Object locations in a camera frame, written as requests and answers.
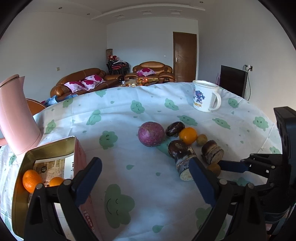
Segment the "small brownish fruit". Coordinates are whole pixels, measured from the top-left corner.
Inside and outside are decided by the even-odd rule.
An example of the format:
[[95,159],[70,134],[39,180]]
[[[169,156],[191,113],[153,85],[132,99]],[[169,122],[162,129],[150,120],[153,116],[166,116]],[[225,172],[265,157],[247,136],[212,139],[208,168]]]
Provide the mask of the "small brownish fruit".
[[207,167],[207,170],[211,171],[216,177],[221,173],[221,167],[217,163],[212,163]]

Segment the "large orange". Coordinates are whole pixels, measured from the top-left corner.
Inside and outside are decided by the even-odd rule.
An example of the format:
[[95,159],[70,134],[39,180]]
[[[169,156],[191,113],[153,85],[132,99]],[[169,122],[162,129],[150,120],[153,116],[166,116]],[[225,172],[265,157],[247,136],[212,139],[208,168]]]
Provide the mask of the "large orange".
[[34,193],[36,186],[43,183],[41,176],[35,170],[27,170],[22,178],[24,188],[31,194]]

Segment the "small yellow-green fruit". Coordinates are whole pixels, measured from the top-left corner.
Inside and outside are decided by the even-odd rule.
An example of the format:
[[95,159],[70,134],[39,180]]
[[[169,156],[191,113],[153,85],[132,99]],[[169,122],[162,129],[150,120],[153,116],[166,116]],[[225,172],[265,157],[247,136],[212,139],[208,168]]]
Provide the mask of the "small yellow-green fruit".
[[204,144],[208,142],[208,138],[205,134],[199,134],[196,138],[196,143],[198,146],[202,147]]

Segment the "small orange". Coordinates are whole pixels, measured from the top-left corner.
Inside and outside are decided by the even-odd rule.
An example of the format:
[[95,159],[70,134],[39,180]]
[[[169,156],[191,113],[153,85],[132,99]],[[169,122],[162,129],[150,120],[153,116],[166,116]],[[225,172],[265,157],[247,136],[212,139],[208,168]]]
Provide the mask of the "small orange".
[[198,135],[197,131],[194,128],[188,127],[188,128],[184,128],[179,133],[179,139],[189,146],[196,141],[197,135]]

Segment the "dark passion fruit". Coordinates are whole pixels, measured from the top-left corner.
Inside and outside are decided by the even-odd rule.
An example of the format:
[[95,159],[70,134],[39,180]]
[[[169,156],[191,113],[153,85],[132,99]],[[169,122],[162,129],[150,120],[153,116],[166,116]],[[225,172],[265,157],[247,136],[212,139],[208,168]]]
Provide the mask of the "dark passion fruit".
[[179,133],[185,128],[185,125],[183,122],[181,121],[176,121],[172,124],[170,124],[166,130],[165,130],[165,134],[168,137],[177,137],[179,135]]

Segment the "purple round fruit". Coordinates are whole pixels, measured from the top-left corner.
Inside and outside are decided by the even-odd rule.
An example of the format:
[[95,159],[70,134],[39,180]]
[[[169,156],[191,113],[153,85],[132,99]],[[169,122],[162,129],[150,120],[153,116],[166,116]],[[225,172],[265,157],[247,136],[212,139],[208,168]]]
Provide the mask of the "purple round fruit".
[[147,147],[159,146],[165,138],[165,131],[159,123],[148,121],[138,130],[139,141]]

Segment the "gold tin box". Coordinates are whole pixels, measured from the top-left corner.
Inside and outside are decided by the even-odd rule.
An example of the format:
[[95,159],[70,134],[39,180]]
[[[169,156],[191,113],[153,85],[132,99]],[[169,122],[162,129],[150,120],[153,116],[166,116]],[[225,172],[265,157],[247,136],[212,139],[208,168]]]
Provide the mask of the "gold tin box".
[[[22,182],[23,174],[27,170],[35,170],[41,176],[44,186],[50,187],[49,182],[52,178],[73,179],[89,163],[79,140],[75,136],[63,138],[27,151],[18,171],[13,194],[11,221],[14,233],[24,238],[26,216],[33,196],[24,188]],[[56,203],[55,208],[67,239],[75,240],[65,220],[61,205]],[[96,236],[102,239],[90,195],[86,202],[79,206],[79,210],[83,213]]]

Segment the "white cloud print tablecloth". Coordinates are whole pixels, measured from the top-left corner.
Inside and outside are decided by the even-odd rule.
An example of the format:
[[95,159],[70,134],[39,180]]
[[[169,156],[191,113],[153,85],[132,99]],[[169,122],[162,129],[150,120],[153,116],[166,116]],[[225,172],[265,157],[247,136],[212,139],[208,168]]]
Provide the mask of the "white cloud print tablecloth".
[[102,173],[92,190],[93,216],[104,240],[191,240],[210,211],[193,181],[182,181],[174,160],[146,147],[139,127],[176,121],[215,140],[224,159],[281,153],[276,125],[263,111],[224,89],[217,111],[193,108],[191,83],[115,87],[50,106],[34,116],[41,144],[75,136],[87,161],[99,157]]

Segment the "black television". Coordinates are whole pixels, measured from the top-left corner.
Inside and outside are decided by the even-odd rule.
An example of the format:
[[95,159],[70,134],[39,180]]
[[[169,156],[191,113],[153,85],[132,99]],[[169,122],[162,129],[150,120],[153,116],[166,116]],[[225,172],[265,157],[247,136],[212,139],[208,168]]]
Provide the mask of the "black television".
[[236,68],[221,66],[219,86],[240,97],[245,97],[247,72]]

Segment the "pink electric kettle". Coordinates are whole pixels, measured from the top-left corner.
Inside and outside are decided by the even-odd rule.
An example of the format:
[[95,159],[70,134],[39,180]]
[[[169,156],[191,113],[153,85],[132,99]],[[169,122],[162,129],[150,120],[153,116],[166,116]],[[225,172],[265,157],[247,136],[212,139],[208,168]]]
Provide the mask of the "pink electric kettle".
[[16,74],[1,82],[1,146],[8,145],[15,155],[36,147],[42,137],[23,92],[24,80]]

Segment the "white mug blue print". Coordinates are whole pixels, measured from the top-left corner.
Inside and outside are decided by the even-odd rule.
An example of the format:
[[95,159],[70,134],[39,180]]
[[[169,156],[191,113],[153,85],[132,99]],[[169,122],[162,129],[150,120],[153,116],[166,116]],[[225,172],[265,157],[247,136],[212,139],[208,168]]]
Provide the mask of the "white mug blue print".
[[204,80],[194,80],[193,107],[202,112],[211,112],[220,108],[222,99],[220,87]]

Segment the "brown chair near kettle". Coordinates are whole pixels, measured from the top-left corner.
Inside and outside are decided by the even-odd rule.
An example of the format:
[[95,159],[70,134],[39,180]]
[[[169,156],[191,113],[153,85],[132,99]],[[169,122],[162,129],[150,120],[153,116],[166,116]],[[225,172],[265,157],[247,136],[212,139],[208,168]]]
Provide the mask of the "brown chair near kettle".
[[46,108],[41,102],[36,100],[27,98],[26,101],[32,115],[35,115]]

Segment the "coffee table with items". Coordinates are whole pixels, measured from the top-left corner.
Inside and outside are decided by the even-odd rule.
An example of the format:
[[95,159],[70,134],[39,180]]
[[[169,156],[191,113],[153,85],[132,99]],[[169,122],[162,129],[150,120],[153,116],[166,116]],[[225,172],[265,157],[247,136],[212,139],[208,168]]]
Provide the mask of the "coffee table with items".
[[132,78],[129,80],[123,80],[119,87],[137,87],[137,86],[150,86],[158,83],[157,78]]

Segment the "pink floral cushion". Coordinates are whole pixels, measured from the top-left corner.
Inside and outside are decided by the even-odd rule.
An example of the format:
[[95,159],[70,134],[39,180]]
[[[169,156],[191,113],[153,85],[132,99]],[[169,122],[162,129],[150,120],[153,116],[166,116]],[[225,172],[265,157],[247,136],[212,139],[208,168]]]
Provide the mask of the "pink floral cushion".
[[100,77],[99,75],[90,75],[85,77],[83,80],[79,81],[69,81],[65,83],[64,85],[68,87],[72,93],[81,91],[81,90],[93,90],[95,89],[98,85],[104,83],[105,80]]

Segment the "stacked chairs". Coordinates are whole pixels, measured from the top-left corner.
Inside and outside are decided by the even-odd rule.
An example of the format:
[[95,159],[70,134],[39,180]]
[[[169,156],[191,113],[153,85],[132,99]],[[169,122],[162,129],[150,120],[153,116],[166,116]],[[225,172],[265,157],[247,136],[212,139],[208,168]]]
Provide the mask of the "stacked chairs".
[[107,69],[110,75],[121,74],[123,76],[130,73],[130,65],[113,55],[113,49],[106,50]]

